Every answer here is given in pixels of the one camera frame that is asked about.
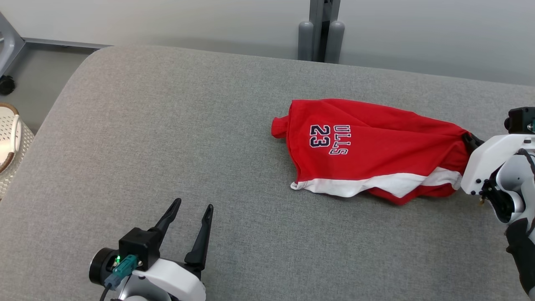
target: red garment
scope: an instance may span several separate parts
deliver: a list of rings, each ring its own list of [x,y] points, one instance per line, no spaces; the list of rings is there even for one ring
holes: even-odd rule
[[[294,100],[271,127],[297,168],[293,189],[341,197],[368,190],[398,205],[460,187],[469,158],[464,133],[414,112],[342,99]]]

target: gray fabric surface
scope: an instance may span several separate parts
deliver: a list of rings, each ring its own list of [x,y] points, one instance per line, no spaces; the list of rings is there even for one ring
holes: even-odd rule
[[[91,55],[0,202],[0,296],[97,300],[93,255],[183,199],[162,256],[183,260],[214,205],[208,300],[526,300],[504,226],[476,197],[390,205],[293,191],[271,120],[340,97],[503,134],[535,88],[164,47]]]

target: white stripe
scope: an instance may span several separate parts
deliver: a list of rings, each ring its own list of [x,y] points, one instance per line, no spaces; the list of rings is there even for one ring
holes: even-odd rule
[[[352,197],[357,193],[377,187],[391,193],[397,198],[402,198],[416,187],[440,186],[450,183],[453,189],[459,189],[462,176],[458,171],[437,167],[429,176],[409,174],[401,172],[399,174],[375,176],[364,180],[332,180],[313,179],[305,182],[292,183],[295,190],[306,189],[314,193],[327,193],[339,197]]]

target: laundry basket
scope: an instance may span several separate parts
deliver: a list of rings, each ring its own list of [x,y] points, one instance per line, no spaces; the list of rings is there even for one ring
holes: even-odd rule
[[[0,165],[0,200],[33,138],[33,133],[20,119],[19,111],[0,102],[0,162],[3,162]]]

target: teal connector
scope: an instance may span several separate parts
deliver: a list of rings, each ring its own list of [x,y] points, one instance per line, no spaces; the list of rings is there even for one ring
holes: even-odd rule
[[[121,281],[130,276],[132,272],[137,268],[137,257],[134,255],[128,255],[125,259],[121,260],[121,263],[113,269],[113,272],[106,280],[104,280],[104,286],[110,286],[110,290],[115,290]]]

